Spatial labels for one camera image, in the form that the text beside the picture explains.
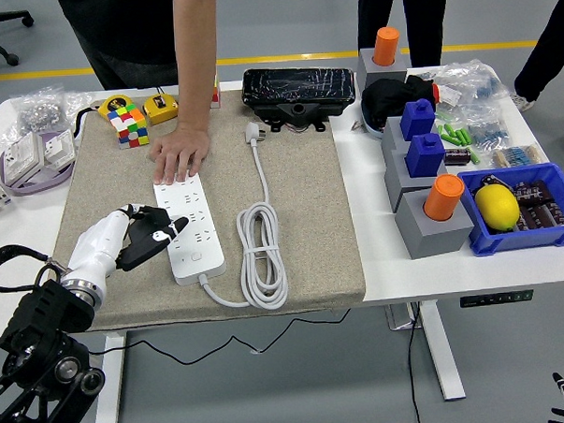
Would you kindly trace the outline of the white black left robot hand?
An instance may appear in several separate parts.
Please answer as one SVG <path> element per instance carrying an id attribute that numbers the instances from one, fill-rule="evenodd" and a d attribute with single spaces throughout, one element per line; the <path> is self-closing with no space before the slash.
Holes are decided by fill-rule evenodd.
<path id="1" fill-rule="evenodd" d="M 158 255 L 187 227 L 189 219 L 172 220 L 167 211 L 127 204 L 83 232 L 61 279 L 84 281 L 102 289 L 115 270 L 132 270 Z"/>

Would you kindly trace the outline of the person's left hand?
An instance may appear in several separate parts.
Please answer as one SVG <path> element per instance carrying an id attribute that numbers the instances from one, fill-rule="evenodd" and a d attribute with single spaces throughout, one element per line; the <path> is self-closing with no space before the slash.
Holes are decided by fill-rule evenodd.
<path id="1" fill-rule="evenodd" d="M 154 163 L 153 183 L 170 185 L 196 175 L 209 147 L 210 136 L 206 127 L 178 123 L 174 131 L 151 143 L 149 157 Z"/>

